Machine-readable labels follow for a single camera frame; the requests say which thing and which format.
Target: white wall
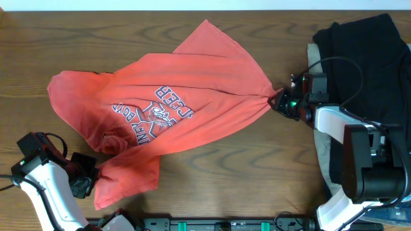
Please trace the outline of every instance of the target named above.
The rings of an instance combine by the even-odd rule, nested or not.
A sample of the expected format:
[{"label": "white wall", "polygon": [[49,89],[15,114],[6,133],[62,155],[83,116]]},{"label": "white wall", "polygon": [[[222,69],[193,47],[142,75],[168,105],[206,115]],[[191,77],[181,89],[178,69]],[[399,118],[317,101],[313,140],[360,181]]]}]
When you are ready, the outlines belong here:
[{"label": "white wall", "polygon": [[411,0],[0,0],[4,11],[411,10]]}]

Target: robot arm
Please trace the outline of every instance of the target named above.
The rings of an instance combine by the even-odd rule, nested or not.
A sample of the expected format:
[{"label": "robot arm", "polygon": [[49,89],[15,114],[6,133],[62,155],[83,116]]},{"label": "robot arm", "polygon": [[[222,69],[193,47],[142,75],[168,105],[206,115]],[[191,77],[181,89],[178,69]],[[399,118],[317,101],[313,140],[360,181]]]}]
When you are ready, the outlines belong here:
[{"label": "robot arm", "polygon": [[342,111],[345,109],[327,104],[324,73],[304,74],[294,80],[292,91],[284,90],[269,102],[272,108],[291,119],[303,120],[343,145],[342,188],[317,209],[320,229],[348,229],[370,206],[384,207],[400,198],[403,192],[410,194],[411,187],[405,178],[409,173],[404,171],[410,169],[410,163],[405,156],[408,152],[400,126],[373,123],[385,130],[382,133]]},{"label": "robot arm", "polygon": [[[31,132],[17,142],[24,158],[12,167],[12,181],[30,197],[43,230],[100,230],[89,224],[75,200],[90,195],[98,175],[96,159],[73,153],[68,160],[64,141],[55,135],[63,141],[61,154],[47,135]],[[121,211],[101,229],[135,230]]]}]

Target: crumpled fabric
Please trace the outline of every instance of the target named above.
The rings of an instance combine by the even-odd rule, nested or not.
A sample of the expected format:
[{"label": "crumpled fabric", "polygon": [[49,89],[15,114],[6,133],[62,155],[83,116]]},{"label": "crumpled fabric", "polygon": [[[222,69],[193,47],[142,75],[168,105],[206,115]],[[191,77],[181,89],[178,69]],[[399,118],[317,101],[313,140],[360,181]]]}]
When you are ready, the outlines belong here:
[{"label": "crumpled fabric", "polygon": [[204,21],[173,53],[151,53],[114,74],[63,71],[48,92],[55,112],[94,151],[94,205],[156,189],[160,156],[228,136],[270,109],[264,72],[233,39]]}]

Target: black fabric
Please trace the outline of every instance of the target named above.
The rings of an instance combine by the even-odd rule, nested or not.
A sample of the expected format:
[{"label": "black fabric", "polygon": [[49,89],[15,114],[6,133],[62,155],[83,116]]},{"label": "black fabric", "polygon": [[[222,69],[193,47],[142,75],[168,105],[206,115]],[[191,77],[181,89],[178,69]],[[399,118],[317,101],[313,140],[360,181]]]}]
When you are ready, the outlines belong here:
[{"label": "black fabric", "polygon": [[[333,23],[313,37],[321,58],[344,56],[363,70],[364,86],[348,111],[380,123],[400,124],[411,150],[411,54],[388,14],[345,24]],[[343,103],[358,90],[355,66],[342,61],[323,62],[333,103]],[[342,145],[331,141],[330,177],[340,183]]]}]

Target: wood grain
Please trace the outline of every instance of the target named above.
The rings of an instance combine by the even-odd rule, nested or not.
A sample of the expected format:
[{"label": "wood grain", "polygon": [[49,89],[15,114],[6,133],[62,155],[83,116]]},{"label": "wood grain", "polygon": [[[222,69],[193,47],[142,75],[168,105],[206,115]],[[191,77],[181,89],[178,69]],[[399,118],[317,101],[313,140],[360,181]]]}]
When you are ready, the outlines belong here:
[{"label": "wood grain", "polygon": [[[22,158],[15,142],[30,131],[59,134],[70,153],[94,155],[100,162],[109,158],[94,153],[51,108],[46,87],[60,71],[114,72],[147,53],[172,52],[208,19],[239,42],[279,88],[307,66],[306,44],[318,30],[379,13],[6,13],[0,21],[1,173]],[[403,40],[411,42],[409,12],[390,14]],[[99,211],[92,197],[78,200],[88,218],[118,207],[134,216],[268,217],[282,210],[313,212],[323,202],[312,130],[272,111],[229,137],[163,157],[157,190]],[[0,230],[40,230],[30,200],[17,188],[1,193],[0,220]]]}]

